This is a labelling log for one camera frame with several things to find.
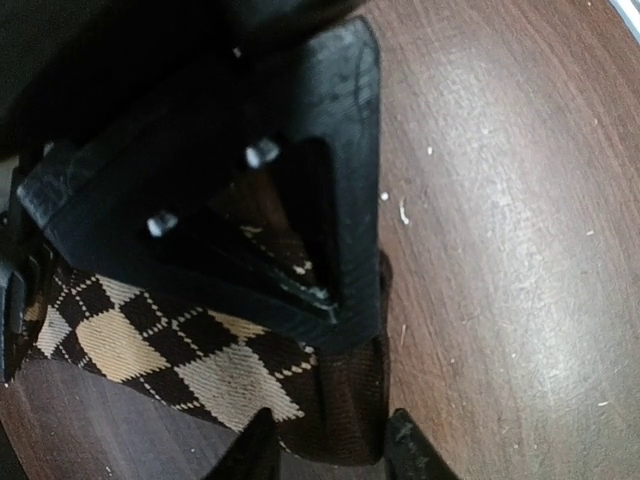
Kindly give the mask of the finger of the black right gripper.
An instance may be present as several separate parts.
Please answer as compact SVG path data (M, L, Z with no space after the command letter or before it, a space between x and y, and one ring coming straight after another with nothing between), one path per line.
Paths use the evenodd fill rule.
M355 17L262 57L212 50L17 196L72 266L241 316L332 352L380 329L380 54ZM315 274L304 280L212 200L269 173Z

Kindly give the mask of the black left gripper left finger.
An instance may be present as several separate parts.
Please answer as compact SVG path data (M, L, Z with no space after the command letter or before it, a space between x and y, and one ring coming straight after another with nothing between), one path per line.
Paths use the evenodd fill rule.
M223 457L209 472L209 480L277 480L280 444L269 408L260 409Z

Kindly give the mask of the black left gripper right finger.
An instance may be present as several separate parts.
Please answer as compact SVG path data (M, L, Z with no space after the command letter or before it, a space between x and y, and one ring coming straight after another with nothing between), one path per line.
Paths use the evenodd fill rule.
M403 408L386 421L383 458L390 480L460 479Z

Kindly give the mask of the brown tan argyle sock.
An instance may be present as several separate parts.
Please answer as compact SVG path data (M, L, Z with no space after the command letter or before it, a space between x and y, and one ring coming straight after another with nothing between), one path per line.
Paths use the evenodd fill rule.
M269 409L281 447L339 466L376 463L389 410L389 339L329 354L239 317L60 263L29 352L241 431Z

